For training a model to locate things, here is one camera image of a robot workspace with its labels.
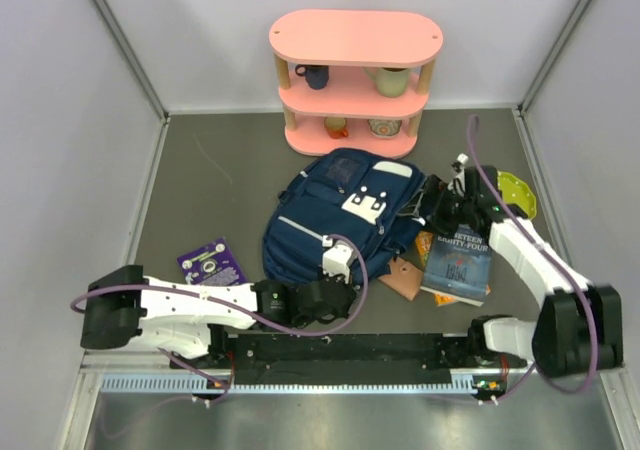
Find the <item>pink shelf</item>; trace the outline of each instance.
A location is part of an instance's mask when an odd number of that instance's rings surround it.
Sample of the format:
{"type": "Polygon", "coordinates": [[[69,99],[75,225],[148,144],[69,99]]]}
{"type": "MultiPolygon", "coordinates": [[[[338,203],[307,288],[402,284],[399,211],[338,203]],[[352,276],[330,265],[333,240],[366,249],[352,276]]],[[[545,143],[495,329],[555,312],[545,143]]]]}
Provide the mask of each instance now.
{"type": "Polygon", "coordinates": [[[324,118],[305,115],[296,116],[296,130],[285,128],[284,134],[291,147],[305,155],[324,155],[336,148],[359,148],[385,157],[400,158],[415,146],[418,137],[406,133],[407,121],[394,138],[373,136],[366,120],[349,119],[347,138],[332,139],[324,129],[324,118]]]}
{"type": "Polygon", "coordinates": [[[329,83],[313,90],[295,72],[290,72],[291,88],[280,88],[280,98],[291,111],[303,115],[336,115],[356,118],[399,119],[421,112],[429,95],[418,95],[418,75],[411,74],[407,91],[396,98],[380,95],[362,67],[331,67],[329,83]]]}
{"type": "Polygon", "coordinates": [[[269,41],[288,62],[410,68],[433,60],[443,37],[417,13],[312,9],[278,19],[269,41]]]}

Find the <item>white ruler strip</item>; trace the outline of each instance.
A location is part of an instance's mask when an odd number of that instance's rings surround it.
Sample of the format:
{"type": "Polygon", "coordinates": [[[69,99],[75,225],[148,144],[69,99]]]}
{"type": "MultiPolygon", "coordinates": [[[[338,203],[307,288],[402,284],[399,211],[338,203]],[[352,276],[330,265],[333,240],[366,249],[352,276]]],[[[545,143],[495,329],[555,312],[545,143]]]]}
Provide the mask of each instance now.
{"type": "MultiPolygon", "coordinates": [[[[197,375],[106,374],[103,393],[222,393],[207,388],[207,380],[197,375]]],[[[477,390],[472,375],[451,375],[451,383],[419,385],[233,385],[229,393],[238,395],[346,394],[420,395],[471,394],[477,390]]]]}

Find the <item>backpack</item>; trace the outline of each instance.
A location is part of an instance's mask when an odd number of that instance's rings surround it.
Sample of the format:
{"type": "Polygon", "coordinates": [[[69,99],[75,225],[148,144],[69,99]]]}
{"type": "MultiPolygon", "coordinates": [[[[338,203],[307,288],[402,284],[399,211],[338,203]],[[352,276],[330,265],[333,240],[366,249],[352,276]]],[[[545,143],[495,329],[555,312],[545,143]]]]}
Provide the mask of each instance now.
{"type": "MultiPolygon", "coordinates": [[[[426,176],[415,166],[363,150],[339,148],[315,160],[280,192],[280,204],[263,237],[265,275],[284,283],[308,283],[322,274],[322,236],[349,238],[360,250],[370,279],[389,273],[424,220],[417,199],[426,176]]],[[[358,261],[351,265],[362,284],[358,261]]]]}

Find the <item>metal floor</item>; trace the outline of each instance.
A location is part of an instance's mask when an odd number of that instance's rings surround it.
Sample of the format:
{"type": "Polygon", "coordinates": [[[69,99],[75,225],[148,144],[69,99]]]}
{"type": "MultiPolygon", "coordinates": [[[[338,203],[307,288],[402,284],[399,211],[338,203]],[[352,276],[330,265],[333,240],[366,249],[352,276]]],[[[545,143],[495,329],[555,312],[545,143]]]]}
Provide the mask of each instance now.
{"type": "MultiPolygon", "coordinates": [[[[466,151],[470,112],[427,111],[418,144],[407,160],[426,173],[449,175],[466,151]]],[[[510,110],[479,110],[477,150],[483,162],[533,186],[510,110]]],[[[172,117],[146,216],[137,262],[145,273],[182,281],[176,257],[225,236],[251,280],[263,278],[260,239],[277,193],[312,158],[291,150],[281,114],[172,117]]],[[[549,240],[540,213],[534,220],[549,240]]],[[[350,332],[466,331],[479,315],[508,313],[525,320],[535,301],[511,268],[494,257],[492,293],[482,308],[437,308],[429,294],[408,302],[375,282],[350,332]]],[[[565,397],[536,376],[511,401],[478,408],[416,396],[238,396],[209,411],[177,402],[115,441],[96,428],[95,450],[213,449],[471,449],[619,447],[599,380],[592,390],[565,397]]],[[[126,426],[161,401],[153,395],[103,395],[105,425],[126,426]]]]}

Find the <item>blue book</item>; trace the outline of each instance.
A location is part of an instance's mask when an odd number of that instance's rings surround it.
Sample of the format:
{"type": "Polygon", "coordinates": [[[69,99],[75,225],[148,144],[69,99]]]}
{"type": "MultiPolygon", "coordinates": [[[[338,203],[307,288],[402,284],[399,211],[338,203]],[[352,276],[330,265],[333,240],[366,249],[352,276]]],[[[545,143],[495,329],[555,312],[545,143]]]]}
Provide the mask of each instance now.
{"type": "Polygon", "coordinates": [[[468,226],[433,239],[420,288],[480,306],[487,298],[491,248],[468,226]]]}

